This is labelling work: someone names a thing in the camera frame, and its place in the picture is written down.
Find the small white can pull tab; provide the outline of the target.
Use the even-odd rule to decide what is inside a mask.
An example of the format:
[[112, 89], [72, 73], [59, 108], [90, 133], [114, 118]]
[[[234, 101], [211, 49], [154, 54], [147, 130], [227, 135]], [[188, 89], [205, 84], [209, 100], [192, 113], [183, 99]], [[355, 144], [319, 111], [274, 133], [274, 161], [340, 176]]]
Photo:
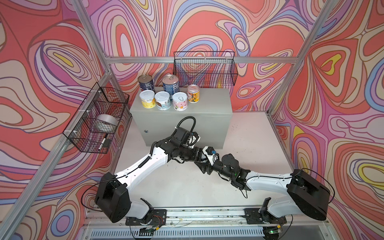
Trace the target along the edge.
[[175, 93], [173, 94], [172, 100], [176, 111], [184, 111], [188, 108], [188, 96], [186, 93]]

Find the small pink can silver lid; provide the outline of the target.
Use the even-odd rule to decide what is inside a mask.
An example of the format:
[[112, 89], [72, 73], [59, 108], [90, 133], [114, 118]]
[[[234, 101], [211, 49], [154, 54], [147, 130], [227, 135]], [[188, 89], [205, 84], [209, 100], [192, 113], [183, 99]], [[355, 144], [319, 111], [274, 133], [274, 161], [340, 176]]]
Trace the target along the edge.
[[197, 103], [200, 100], [200, 87], [197, 85], [189, 85], [187, 87], [187, 96], [189, 103]]

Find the small white can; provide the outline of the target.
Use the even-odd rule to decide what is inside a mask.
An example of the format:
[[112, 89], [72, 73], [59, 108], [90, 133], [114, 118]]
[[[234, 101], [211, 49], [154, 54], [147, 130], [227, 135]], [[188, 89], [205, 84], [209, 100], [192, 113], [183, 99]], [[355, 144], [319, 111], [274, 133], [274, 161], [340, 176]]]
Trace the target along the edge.
[[170, 94], [168, 92], [160, 91], [156, 93], [155, 101], [156, 107], [161, 111], [168, 110], [171, 107]]

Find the small yellow can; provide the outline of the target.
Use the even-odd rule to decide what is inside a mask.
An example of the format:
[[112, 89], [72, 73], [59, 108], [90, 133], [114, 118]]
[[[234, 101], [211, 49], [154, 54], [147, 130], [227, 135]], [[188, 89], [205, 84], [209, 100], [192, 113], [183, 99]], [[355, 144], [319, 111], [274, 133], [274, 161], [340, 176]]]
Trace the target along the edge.
[[139, 94], [141, 103], [145, 109], [152, 109], [156, 105], [155, 92], [152, 90], [145, 90]]

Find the tall light blue can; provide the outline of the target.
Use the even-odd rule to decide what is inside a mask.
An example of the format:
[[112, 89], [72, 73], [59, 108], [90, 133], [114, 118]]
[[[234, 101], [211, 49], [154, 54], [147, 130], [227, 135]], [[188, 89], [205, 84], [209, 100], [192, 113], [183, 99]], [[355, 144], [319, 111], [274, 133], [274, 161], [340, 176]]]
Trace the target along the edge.
[[170, 98], [180, 91], [179, 78], [173, 74], [167, 74], [162, 78], [164, 91], [170, 94]]

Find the tall dark blue can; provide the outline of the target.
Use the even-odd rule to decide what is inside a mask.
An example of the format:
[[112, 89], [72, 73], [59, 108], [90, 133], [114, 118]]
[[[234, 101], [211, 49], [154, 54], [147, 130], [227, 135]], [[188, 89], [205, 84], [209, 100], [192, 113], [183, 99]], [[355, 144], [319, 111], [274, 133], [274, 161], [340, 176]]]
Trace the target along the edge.
[[146, 90], [154, 91], [155, 90], [155, 83], [154, 83], [153, 77], [151, 75], [139, 76], [138, 82], [140, 85], [140, 89], [142, 91], [146, 91]]

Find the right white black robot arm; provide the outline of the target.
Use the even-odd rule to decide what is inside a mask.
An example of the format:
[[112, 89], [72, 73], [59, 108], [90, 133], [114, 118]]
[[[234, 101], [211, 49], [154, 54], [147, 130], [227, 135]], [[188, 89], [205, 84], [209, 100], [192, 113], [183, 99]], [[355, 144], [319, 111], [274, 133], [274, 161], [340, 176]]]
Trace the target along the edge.
[[194, 162], [202, 173], [219, 177], [240, 190], [244, 197], [250, 191], [282, 194], [265, 198], [257, 216], [266, 224], [277, 223], [287, 215], [306, 215], [324, 221], [327, 218], [330, 190], [304, 170], [291, 174], [271, 175], [243, 169], [232, 154], [219, 156], [213, 147], [194, 148]]

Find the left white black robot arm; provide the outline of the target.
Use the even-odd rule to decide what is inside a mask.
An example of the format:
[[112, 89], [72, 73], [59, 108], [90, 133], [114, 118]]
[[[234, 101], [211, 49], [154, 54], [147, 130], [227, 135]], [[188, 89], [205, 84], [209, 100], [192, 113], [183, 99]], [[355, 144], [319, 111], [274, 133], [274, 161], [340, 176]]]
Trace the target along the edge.
[[145, 199], [139, 202], [131, 200], [130, 191], [154, 170], [170, 161], [179, 164], [201, 161], [202, 151], [195, 146], [200, 136], [194, 127], [190, 130], [182, 128], [181, 124], [186, 120], [195, 122], [196, 118], [187, 116], [181, 119], [169, 137], [153, 142], [149, 153], [129, 168], [116, 174], [103, 175], [95, 203], [112, 223], [123, 218], [134, 218], [144, 225], [150, 223], [154, 218], [154, 208]]

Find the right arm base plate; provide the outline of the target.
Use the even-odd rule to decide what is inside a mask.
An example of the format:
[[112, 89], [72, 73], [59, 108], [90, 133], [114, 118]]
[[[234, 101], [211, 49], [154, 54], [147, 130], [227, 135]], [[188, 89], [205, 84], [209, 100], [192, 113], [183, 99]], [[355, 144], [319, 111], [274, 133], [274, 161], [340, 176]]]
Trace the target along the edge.
[[277, 218], [270, 214], [267, 210], [259, 208], [247, 208], [244, 209], [244, 218], [247, 220], [247, 224], [275, 224], [284, 225], [287, 223], [286, 217]]

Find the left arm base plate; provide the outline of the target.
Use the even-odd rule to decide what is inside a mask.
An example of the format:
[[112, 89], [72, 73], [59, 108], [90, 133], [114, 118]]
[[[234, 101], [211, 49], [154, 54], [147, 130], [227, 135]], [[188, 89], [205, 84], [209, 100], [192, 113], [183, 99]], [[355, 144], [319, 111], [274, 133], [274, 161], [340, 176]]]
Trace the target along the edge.
[[166, 209], [154, 209], [142, 218], [129, 217], [126, 219], [126, 226], [163, 226], [166, 224], [167, 210]]

